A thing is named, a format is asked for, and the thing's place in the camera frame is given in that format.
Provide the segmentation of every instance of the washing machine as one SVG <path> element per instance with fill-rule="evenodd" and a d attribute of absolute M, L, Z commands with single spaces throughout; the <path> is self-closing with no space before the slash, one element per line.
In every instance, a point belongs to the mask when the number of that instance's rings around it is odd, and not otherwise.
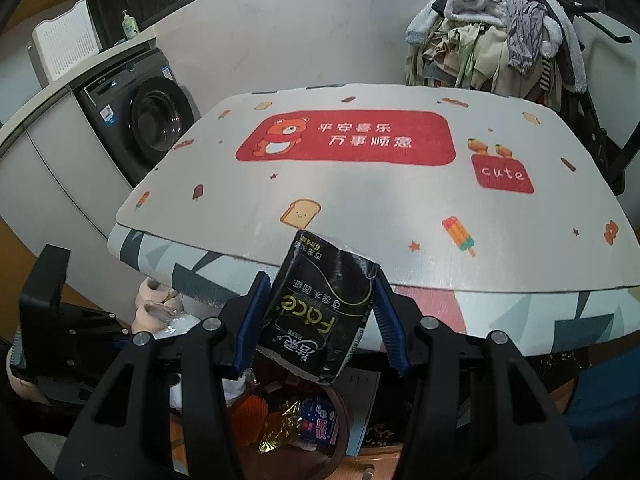
<path fill-rule="evenodd" d="M 74 89 L 96 135 L 135 187 L 193 124 L 193 111 L 155 48 Z"/>

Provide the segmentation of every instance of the soap bottle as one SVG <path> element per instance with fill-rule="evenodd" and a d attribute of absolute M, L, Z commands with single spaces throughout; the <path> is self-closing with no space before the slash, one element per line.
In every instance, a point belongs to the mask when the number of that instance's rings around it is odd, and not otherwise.
<path fill-rule="evenodd" d="M 133 38 L 136 34 L 140 33 L 138 28 L 138 23 L 133 16 L 129 16 L 127 14 L 127 9 L 122 11 L 124 15 L 124 20 L 122 20 L 122 30 L 124 30 L 124 35 L 128 40 Z"/>

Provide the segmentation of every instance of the sticker on washing machine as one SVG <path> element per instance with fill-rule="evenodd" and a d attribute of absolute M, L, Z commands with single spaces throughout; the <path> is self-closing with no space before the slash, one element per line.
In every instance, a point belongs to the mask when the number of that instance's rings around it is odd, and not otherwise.
<path fill-rule="evenodd" d="M 162 67 L 162 74 L 164 74 L 165 78 L 170 79 L 171 81 L 174 80 L 174 76 L 171 75 L 171 70 L 169 70 L 169 67 L 163 66 Z"/>
<path fill-rule="evenodd" d="M 116 116 L 111 109 L 111 105 L 106 105 L 102 110 L 100 110 L 100 115 L 102 117 L 102 120 L 104 121 L 104 124 L 106 124 L 107 126 L 111 126 L 113 124 L 113 121 L 116 120 Z"/>

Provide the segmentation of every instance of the washing machine door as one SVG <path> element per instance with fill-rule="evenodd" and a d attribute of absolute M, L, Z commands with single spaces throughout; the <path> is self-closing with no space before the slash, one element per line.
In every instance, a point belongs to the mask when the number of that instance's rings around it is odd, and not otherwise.
<path fill-rule="evenodd" d="M 143 156 L 155 165 L 193 124 L 182 89 L 165 77 L 144 81 L 131 101 L 129 127 Z"/>

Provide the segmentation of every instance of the white wall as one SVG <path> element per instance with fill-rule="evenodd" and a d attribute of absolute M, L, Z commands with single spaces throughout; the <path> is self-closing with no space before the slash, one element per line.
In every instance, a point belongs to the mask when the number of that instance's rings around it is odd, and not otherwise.
<path fill-rule="evenodd" d="M 429 0 L 196 0 L 154 25 L 158 46 L 202 115 L 242 92 L 342 82 L 404 82 L 407 25 Z M 640 118 L 640 36 L 596 15 L 632 45 L 584 20 L 576 28 L 591 94 L 621 146 Z M 640 157 L 620 198 L 640 224 Z"/>
<path fill-rule="evenodd" d="M 0 121 L 3 123 L 41 89 L 27 53 L 27 42 L 34 27 L 42 20 L 67 12 L 76 1 L 44 10 L 0 36 Z"/>

